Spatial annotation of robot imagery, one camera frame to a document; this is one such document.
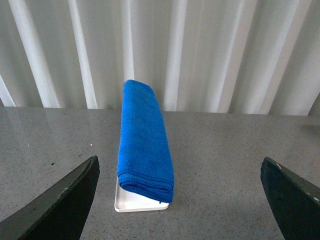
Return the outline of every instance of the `curtain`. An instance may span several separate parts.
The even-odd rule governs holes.
[[[0,105],[320,115],[319,0],[0,0]]]

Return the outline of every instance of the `speckled countertop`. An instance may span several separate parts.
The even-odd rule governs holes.
[[[100,177],[82,240],[283,240],[261,181],[268,156],[320,186],[320,118],[163,114],[175,170],[167,210],[114,209],[121,112],[0,107],[0,221],[84,160]]]

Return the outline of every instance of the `white curtain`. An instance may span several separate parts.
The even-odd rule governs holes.
[[[0,105],[320,115],[319,0],[0,0]]]

